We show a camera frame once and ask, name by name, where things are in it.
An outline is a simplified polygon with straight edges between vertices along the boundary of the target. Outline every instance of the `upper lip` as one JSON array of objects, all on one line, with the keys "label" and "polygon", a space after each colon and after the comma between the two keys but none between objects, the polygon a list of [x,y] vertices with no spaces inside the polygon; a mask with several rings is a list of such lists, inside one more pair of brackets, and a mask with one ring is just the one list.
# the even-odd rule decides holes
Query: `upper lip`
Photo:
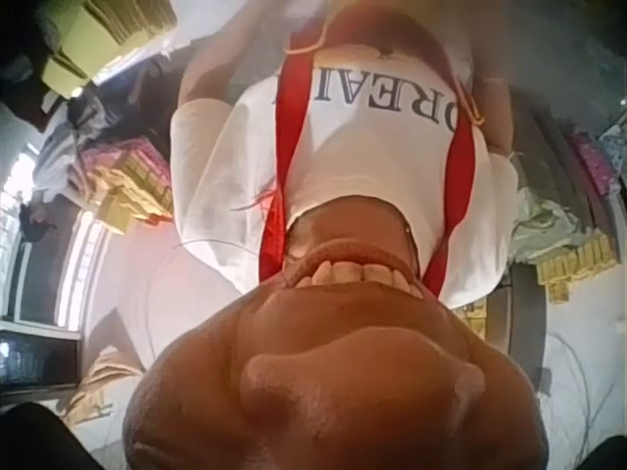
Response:
[{"label": "upper lip", "polygon": [[296,287],[304,277],[312,276],[320,264],[325,261],[331,261],[332,263],[351,261],[357,264],[381,264],[390,269],[400,271],[410,284],[418,284],[415,273],[411,271],[408,264],[402,259],[374,245],[351,239],[342,239],[327,242],[316,247],[313,251],[289,266],[284,272],[287,287]]}]

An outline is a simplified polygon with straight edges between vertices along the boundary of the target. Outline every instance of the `apron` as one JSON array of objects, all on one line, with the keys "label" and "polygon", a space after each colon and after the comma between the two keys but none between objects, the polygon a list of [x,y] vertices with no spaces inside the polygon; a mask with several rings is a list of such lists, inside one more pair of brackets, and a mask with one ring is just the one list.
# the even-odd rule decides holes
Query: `apron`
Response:
[{"label": "apron", "polygon": [[[385,38],[381,44],[374,36]],[[421,279],[440,296],[449,260],[449,243],[465,218],[475,173],[473,124],[480,124],[474,102],[459,85],[449,60],[436,39],[410,17],[386,8],[350,6],[328,22],[313,22],[292,35],[291,51],[281,70],[276,98],[276,189],[272,196],[260,249],[260,282],[280,272],[286,250],[285,185],[290,164],[307,117],[312,90],[315,52],[343,44],[364,44],[419,57],[456,92],[457,129],[447,155],[444,190],[444,230],[436,252]]]}]

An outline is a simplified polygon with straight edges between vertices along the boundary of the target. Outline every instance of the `teeth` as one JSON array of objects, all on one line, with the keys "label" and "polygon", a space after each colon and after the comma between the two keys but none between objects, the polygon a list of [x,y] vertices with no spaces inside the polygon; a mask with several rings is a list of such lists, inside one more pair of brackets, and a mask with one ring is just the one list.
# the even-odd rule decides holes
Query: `teeth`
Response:
[{"label": "teeth", "polygon": [[367,264],[363,267],[363,280],[393,286],[392,271],[381,264]]},{"label": "teeth", "polygon": [[361,281],[377,282],[395,287],[414,297],[424,299],[420,289],[416,286],[410,286],[410,283],[400,271],[393,271],[381,264],[366,264],[362,266],[348,261],[336,262],[335,264],[332,264],[331,261],[325,261],[318,267],[312,277],[302,279],[296,287],[349,284]]}]

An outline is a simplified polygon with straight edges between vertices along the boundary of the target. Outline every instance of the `white t-shirt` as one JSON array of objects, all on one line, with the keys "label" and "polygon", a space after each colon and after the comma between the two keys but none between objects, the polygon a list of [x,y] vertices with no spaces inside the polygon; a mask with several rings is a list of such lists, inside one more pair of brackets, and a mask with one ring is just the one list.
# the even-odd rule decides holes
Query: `white t-shirt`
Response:
[{"label": "white t-shirt", "polygon": [[[255,201],[274,184],[277,81],[252,86],[235,107],[210,99],[187,103],[172,120],[174,216],[182,243],[241,292],[259,283],[265,213]],[[417,58],[381,57],[364,46],[318,53],[308,118],[287,180],[289,225],[337,198],[378,198],[405,216],[426,269],[444,230],[445,168],[457,112],[454,92]],[[449,307],[497,286],[516,217],[515,168],[489,155],[478,128],[474,138],[474,188],[450,242],[440,296]]]}]

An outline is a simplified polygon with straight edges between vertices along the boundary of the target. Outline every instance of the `mouth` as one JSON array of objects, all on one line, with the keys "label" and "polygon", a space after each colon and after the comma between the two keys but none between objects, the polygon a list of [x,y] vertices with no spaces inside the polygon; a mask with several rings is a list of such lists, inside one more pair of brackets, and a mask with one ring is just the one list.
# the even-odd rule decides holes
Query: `mouth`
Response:
[{"label": "mouth", "polygon": [[424,299],[405,262],[378,247],[351,240],[320,246],[298,261],[286,280],[293,289],[373,282]]}]

